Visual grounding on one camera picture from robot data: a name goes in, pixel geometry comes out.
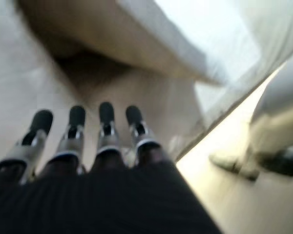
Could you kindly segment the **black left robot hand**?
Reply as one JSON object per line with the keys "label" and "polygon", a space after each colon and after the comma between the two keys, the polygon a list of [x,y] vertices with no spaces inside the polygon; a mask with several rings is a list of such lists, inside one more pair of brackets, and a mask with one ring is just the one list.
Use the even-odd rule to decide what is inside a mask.
{"label": "black left robot hand", "polygon": [[126,166],[109,102],[90,170],[82,165],[85,109],[74,106],[55,154],[35,173],[53,114],[35,113],[25,135],[0,160],[0,234],[218,234],[196,198],[131,105],[126,118],[136,164]]}

